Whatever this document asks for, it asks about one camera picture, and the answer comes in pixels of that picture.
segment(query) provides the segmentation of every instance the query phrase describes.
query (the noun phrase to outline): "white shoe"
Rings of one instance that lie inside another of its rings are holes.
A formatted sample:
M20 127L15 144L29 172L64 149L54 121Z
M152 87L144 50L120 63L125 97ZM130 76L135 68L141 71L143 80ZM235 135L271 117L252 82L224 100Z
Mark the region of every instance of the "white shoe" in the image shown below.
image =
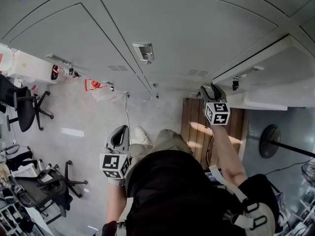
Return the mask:
M136 138L138 138L140 144L152 145L151 141L149 140L146 132L143 130L142 127L136 127L134 129L134 133L136 134Z

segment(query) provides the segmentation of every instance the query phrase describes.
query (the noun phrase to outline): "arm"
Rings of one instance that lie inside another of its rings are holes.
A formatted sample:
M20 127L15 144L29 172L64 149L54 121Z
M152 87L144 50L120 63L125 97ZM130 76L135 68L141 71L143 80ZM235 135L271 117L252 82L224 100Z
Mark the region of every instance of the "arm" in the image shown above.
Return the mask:
M118 221L127 203L126 191L124 186L109 184L108 187L108 210L106 223L109 223L111 221Z
M215 138L214 146L218 151L223 177L226 181L239 186L247 179L244 166L224 126L212 125L211 129Z

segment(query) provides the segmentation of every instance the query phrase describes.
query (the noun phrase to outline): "ceiling vent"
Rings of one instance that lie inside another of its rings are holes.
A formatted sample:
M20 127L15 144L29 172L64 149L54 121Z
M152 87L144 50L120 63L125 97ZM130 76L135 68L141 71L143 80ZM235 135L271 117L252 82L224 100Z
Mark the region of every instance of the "ceiling vent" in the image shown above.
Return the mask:
M204 77L208 74L207 71L189 70L188 75Z
M108 68L112 71L128 71L128 68L124 65L110 65Z

